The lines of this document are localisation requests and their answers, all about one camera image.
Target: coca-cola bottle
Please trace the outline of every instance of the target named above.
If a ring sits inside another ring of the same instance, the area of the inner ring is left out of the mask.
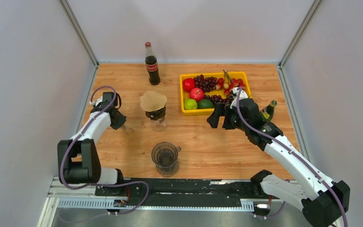
[[[158,85],[161,80],[159,78],[158,62],[156,61],[156,57],[152,51],[151,43],[146,42],[145,48],[147,51],[145,55],[145,65],[149,74],[149,82],[152,85]]]

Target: bottle label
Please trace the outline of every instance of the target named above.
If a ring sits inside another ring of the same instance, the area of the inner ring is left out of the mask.
[[[266,118],[266,119],[268,119],[269,118],[269,114],[267,113],[267,107],[265,107],[265,108],[263,108],[262,110],[261,110],[261,113],[262,113],[262,115],[264,115],[264,117]]]
[[[146,64],[146,67],[148,72],[154,72],[158,69],[158,63],[155,63],[153,65]]]

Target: white wall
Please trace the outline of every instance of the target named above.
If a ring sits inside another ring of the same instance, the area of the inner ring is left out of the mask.
[[[69,0],[99,61],[280,61],[312,0]]]
[[[0,227],[36,226],[93,73],[57,0],[0,0]]]
[[[311,161],[349,184],[363,226],[363,1],[324,1],[285,70]]]

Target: gray floor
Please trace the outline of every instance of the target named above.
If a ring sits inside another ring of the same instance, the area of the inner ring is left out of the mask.
[[[276,212],[281,203],[272,203]],[[53,227],[310,227],[302,213],[295,207],[286,205],[282,213],[271,219],[254,218],[247,212],[220,211],[159,211],[136,210],[120,216],[104,216],[91,221],[67,224],[57,219],[80,221],[105,213],[97,209],[57,209]]]

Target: green apple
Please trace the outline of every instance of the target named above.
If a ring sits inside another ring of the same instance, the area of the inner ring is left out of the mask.
[[[197,101],[192,98],[187,98],[184,100],[185,110],[196,110],[198,108]]]

